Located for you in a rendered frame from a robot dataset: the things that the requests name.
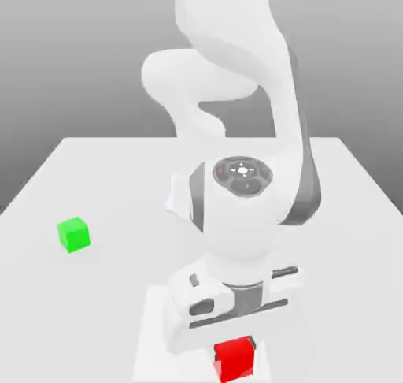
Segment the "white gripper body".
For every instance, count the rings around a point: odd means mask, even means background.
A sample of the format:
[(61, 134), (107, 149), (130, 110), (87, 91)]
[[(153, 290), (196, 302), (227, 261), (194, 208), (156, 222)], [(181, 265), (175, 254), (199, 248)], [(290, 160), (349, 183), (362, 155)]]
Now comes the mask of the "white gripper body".
[(190, 289), (180, 296), (167, 291), (163, 307), (162, 336), (172, 354), (210, 347), (228, 340), (252, 336), (266, 337), (276, 327), (292, 323), (301, 312), (300, 289), (277, 289), (269, 292), (261, 305), (247, 310), (240, 307), (231, 289), (219, 294)]

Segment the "small red cube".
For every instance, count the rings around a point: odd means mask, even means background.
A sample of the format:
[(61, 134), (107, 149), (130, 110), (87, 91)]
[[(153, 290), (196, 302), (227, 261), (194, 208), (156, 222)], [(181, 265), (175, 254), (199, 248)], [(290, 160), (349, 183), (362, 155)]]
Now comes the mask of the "small red cube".
[(217, 374), (221, 383), (228, 383), (253, 374), (255, 351), (248, 336), (219, 343), (221, 374)]

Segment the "small green cube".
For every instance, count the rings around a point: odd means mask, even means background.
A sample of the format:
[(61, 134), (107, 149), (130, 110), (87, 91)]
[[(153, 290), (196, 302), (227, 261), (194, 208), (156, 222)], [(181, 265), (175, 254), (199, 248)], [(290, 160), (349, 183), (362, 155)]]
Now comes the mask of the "small green cube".
[(61, 245), (68, 253), (79, 251), (91, 244), (88, 225), (80, 217), (58, 223), (57, 232)]

